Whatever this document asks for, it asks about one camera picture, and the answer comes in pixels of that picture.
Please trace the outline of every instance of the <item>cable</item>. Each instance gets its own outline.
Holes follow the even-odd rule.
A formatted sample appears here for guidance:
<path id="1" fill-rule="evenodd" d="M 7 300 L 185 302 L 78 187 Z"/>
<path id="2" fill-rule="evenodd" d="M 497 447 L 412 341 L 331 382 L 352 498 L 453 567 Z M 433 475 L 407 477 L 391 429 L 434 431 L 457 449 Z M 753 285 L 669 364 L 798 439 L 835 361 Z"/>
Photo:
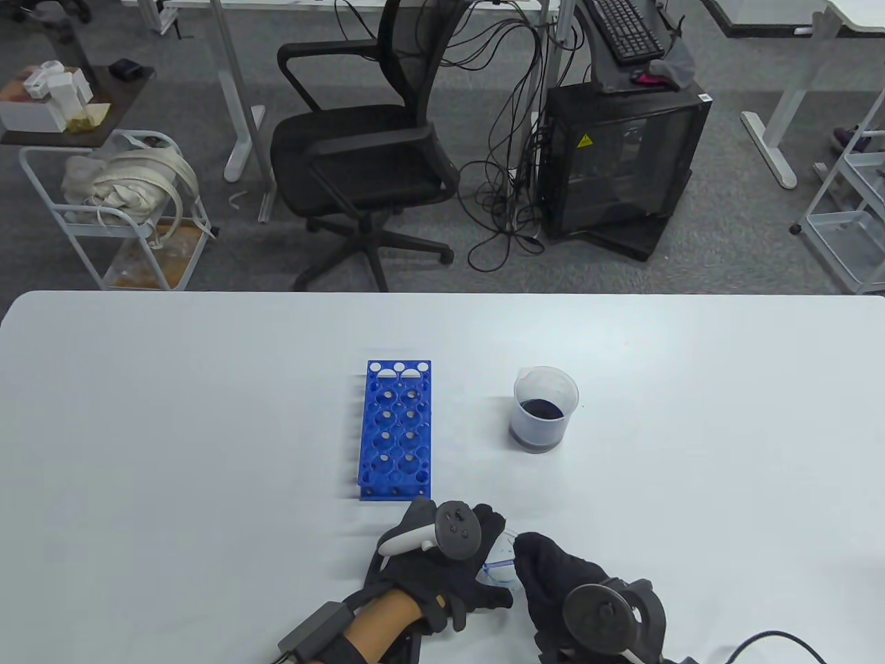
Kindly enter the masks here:
<path id="1" fill-rule="evenodd" d="M 350 4 L 349 0 L 342 0 L 347 4 L 350 11 L 357 17 L 363 29 L 374 39 L 376 38 L 368 25 L 363 21 L 356 8 Z M 423 57 L 427 54 L 424 45 L 421 43 L 421 35 L 419 33 L 419 25 L 421 23 L 421 14 L 427 7 L 425 0 L 418 9 L 418 16 L 414 19 L 414 35 L 413 44 L 407 50 L 415 50 L 414 53 L 406 52 L 402 47 L 397 48 L 397 55 L 402 57 Z M 518 17 L 508 17 L 493 23 L 492 25 L 482 29 L 476 35 L 470 37 L 459 38 L 465 31 L 470 19 L 475 12 L 476 7 L 480 3 L 491 2 L 493 4 L 507 4 L 517 12 Z M 344 31 L 344 26 L 338 12 L 338 0 L 334 2 L 335 20 L 345 40 L 350 38 Z M 555 29 L 556 23 L 546 23 L 539 26 L 532 25 L 528 16 L 522 7 L 513 0 L 473 0 L 470 7 L 462 19 L 462 23 L 450 38 L 448 49 L 457 47 L 467 47 L 469 50 L 464 56 L 457 59 L 443 58 L 440 66 L 456 67 L 467 72 L 478 72 L 491 64 L 495 58 L 501 43 L 514 33 L 528 31 L 532 38 L 532 58 L 525 73 L 519 78 L 513 87 L 512 92 L 504 101 L 498 111 L 487 137 L 488 154 L 483 159 L 475 159 L 464 164 L 459 173 L 462 174 L 467 168 L 472 166 L 481 166 L 485 175 L 485 181 L 482 182 L 470 194 L 462 194 L 459 190 L 458 201 L 467 216 L 478 226 L 491 234 L 485 240 L 476 244 L 467 253 L 467 264 L 479 272 L 495 272 L 501 269 L 507 262 L 512 251 L 512 244 L 515 242 L 523 251 L 529 254 L 537 255 L 544 252 L 544 245 L 537 239 L 543 215 L 540 209 L 531 203 L 535 199 L 533 191 L 534 183 L 534 157 L 539 148 L 541 141 L 541 131 L 535 127 L 534 133 L 525 141 L 525 145 L 514 145 L 514 141 L 522 140 L 517 138 L 519 128 L 525 126 L 529 114 L 532 111 L 532 105 L 542 89 L 547 78 L 547 62 L 550 55 L 550 46 L 552 44 L 563 50 L 569 51 L 569 58 L 566 61 L 566 68 L 559 75 L 556 85 L 561 85 L 574 61 L 574 54 L 582 48 L 587 42 L 587 34 L 584 26 L 581 25 L 581 33 L 578 34 L 577 29 L 572 26 L 572 45 L 566 43 L 557 43 L 553 35 L 550 33 L 552 28 Z M 535 68 L 540 66 L 540 76 L 537 84 L 533 89 L 529 89 L 529 80 Z M 516 166 L 511 166 L 512 161 L 516 158 Z M 471 198 L 488 216 L 487 220 L 482 220 L 474 215 L 468 209 L 465 198 Z M 477 266 L 473 262 L 473 255 L 480 247 L 485 247 L 499 237 L 503 237 L 506 241 L 504 247 L 504 256 L 496 265 L 491 267 Z"/>
<path id="2" fill-rule="evenodd" d="M 768 631 L 759 632 L 758 634 L 754 634 L 752 637 L 748 638 L 742 644 L 738 645 L 735 648 L 735 651 L 731 653 L 731 656 L 726 660 L 725 664 L 735 664 L 735 660 L 740 656 L 740 654 L 747 649 L 750 645 L 753 645 L 758 640 L 768 637 L 781 637 L 786 638 L 792 641 L 794 644 L 801 645 L 808 653 L 818 661 L 818 664 L 827 664 L 820 655 L 817 654 L 817 651 L 814 650 L 810 645 L 808 645 L 805 641 L 803 641 L 799 637 L 794 637 L 789 632 L 782 632 L 778 629 L 770 629 Z"/>
<path id="3" fill-rule="evenodd" d="M 366 25 L 366 22 L 363 20 L 362 14 L 357 11 L 357 8 L 350 4 L 349 0 L 342 0 L 342 2 L 344 2 L 344 4 L 346 4 L 350 9 L 350 12 L 357 17 L 359 25 L 363 27 L 363 29 L 369 34 L 369 36 L 373 39 L 377 39 L 378 37 L 376 37 L 372 30 L 369 29 L 369 26 Z M 341 30 L 341 36 L 344 37 L 345 42 L 349 42 L 350 38 L 347 36 L 347 33 L 344 32 L 344 25 L 341 22 L 341 15 L 338 13 L 338 0 L 334 0 L 332 2 L 332 8 L 335 10 L 335 21 L 338 23 L 338 29 Z M 369 60 L 370 62 L 377 62 L 375 58 L 370 58 L 369 56 L 360 57 L 364 60 Z"/>

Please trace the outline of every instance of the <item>black office chair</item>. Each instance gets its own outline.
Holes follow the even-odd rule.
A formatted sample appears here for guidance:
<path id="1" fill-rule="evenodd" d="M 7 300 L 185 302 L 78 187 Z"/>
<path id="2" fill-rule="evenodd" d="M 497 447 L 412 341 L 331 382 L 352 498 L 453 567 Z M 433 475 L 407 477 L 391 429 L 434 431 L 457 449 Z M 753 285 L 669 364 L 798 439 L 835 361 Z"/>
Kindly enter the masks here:
<path id="1" fill-rule="evenodd" d="M 362 251 L 378 289 L 388 290 L 380 247 L 430 251 L 444 265 L 455 259 L 449 245 L 384 230 L 391 214 L 439 203 L 458 189 L 458 170 L 427 122 L 427 100 L 436 70 L 467 0 L 388 0 L 378 39 L 285 44 L 277 62 L 311 112 L 281 122 L 273 131 L 271 163 L 282 199 L 307 228 L 347 237 L 344 244 L 301 273 L 292 290 Z M 356 106 L 322 111 L 289 71 L 292 58 L 349 54 L 378 61 L 404 105 Z M 357 224 L 320 219 L 343 212 Z"/>
<path id="2" fill-rule="evenodd" d="M 16 23 L 24 23 L 38 2 L 40 0 L 8 0 L 8 2 L 0 0 L 0 9 L 8 10 Z M 92 20 L 92 10 L 86 4 L 86 0 L 59 0 L 59 2 L 68 13 L 75 12 L 81 23 L 89 23 Z"/>

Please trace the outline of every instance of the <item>hand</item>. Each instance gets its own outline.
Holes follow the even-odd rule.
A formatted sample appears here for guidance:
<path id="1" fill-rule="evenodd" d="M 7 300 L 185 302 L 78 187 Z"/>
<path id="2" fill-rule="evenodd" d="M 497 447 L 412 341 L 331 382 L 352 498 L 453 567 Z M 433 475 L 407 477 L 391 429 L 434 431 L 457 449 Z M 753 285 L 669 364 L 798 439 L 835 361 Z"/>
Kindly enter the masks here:
<path id="1" fill-rule="evenodd" d="M 516 574 L 526 589 L 528 614 L 538 629 L 535 641 L 574 648 L 576 643 L 562 617 L 568 593 L 585 583 L 601 583 L 608 575 L 601 567 L 569 555 L 538 533 L 522 533 L 513 542 Z"/>
<path id="2" fill-rule="evenodd" d="M 482 532 L 479 550 L 467 560 L 451 560 L 438 549 L 409 551 L 392 556 L 372 582 L 388 582 L 415 600 L 429 632 L 443 631 L 449 616 L 455 631 L 461 631 L 467 614 L 478 608 L 510 608 L 513 595 L 506 588 L 484 585 L 476 580 L 482 563 L 498 536 L 504 532 L 504 517 L 488 505 L 473 508 Z"/>

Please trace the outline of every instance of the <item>white metal cart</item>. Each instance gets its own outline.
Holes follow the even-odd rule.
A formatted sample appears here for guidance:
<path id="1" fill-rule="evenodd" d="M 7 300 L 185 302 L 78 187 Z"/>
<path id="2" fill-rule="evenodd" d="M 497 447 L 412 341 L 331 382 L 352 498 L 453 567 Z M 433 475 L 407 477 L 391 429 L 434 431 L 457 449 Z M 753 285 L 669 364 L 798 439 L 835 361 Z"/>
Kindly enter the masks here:
<path id="1" fill-rule="evenodd" d="M 127 140 L 143 142 L 153 140 L 168 145 L 181 155 L 181 148 L 169 136 L 154 131 L 134 131 L 115 129 L 111 140 L 117 136 Z M 28 156 L 35 152 L 55 152 L 66 155 L 90 154 L 90 148 L 38 147 L 27 146 L 19 151 L 19 162 L 27 178 L 34 185 L 50 214 L 67 235 L 68 240 L 83 261 L 83 265 L 96 280 L 101 290 L 184 290 L 194 272 L 197 261 L 203 253 L 212 225 L 206 215 L 203 203 L 197 199 L 194 216 L 181 222 L 174 235 L 163 242 L 162 247 L 153 249 L 148 238 L 157 231 L 168 228 L 164 221 L 164 210 L 169 202 L 165 198 L 153 214 L 142 222 L 112 207 L 99 205 L 69 205 L 57 203 L 40 182 L 28 162 Z M 118 237 L 123 240 L 111 266 L 100 275 L 83 250 L 78 237 Z"/>
<path id="2" fill-rule="evenodd" d="M 802 219 L 789 229 L 793 235 L 804 230 L 845 288 L 855 295 L 885 290 L 885 151 L 854 153 L 862 137 L 885 136 L 885 131 L 869 129 L 883 102 L 885 89 L 829 170 Z M 840 202 L 840 212 L 816 213 L 837 176 L 860 195 L 860 205 L 846 210 Z"/>

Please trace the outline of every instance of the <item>person's shoe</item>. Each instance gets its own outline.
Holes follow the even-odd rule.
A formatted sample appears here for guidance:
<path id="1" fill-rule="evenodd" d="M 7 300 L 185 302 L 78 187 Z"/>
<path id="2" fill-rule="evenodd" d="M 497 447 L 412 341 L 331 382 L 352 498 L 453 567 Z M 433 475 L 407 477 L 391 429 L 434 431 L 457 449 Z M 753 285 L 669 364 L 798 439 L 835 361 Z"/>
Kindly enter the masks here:
<path id="1" fill-rule="evenodd" d="M 857 127 L 853 129 L 843 129 L 842 127 L 837 127 L 833 130 L 833 134 L 830 136 L 830 145 L 833 147 L 833 150 L 838 154 L 842 154 L 845 152 L 845 148 L 848 147 L 848 144 L 851 143 L 851 139 L 854 138 L 854 132 L 858 130 Z M 866 149 L 870 147 L 870 142 L 872 138 L 861 138 L 854 146 L 855 152 L 866 152 Z"/>

